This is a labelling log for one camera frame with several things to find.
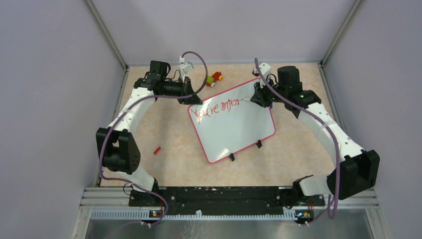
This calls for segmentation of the pink framed whiteboard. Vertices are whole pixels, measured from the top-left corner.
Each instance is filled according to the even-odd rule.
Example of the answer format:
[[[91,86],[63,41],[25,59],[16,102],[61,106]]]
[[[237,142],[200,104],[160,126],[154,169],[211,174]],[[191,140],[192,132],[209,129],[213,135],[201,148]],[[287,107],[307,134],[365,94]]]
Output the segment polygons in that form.
[[[276,132],[270,108],[250,101],[254,94],[255,78],[208,97],[202,105],[187,109],[201,148],[208,163],[216,163],[234,155],[258,140],[265,140]]]

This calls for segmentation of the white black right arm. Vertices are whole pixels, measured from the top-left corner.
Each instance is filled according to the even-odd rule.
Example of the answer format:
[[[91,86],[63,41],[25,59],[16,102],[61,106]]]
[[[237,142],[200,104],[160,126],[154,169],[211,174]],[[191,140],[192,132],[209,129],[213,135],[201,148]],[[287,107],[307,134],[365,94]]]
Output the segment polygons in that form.
[[[260,79],[250,98],[263,108],[283,103],[300,122],[308,127],[327,151],[335,169],[328,175],[306,176],[293,183],[292,199],[305,205],[314,195],[333,195],[344,200],[375,186],[380,157],[354,142],[330,116],[320,97],[304,90],[295,66],[280,67],[273,81],[271,67],[262,63],[252,74]]]

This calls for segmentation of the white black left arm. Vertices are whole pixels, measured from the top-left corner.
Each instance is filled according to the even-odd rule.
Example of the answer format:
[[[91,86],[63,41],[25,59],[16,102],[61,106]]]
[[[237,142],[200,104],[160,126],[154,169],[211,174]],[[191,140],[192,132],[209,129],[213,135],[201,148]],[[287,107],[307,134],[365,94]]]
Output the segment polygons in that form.
[[[186,76],[193,68],[191,62],[182,62],[178,69],[179,78],[172,81],[167,78],[170,65],[152,60],[149,71],[134,83],[131,95],[117,117],[106,128],[100,127],[96,132],[100,169],[119,173],[124,182],[141,192],[140,198],[148,206],[158,203],[160,193],[153,188],[155,179],[140,165],[141,153],[134,133],[158,98],[177,99],[182,105],[203,103],[195,95],[191,80]]]

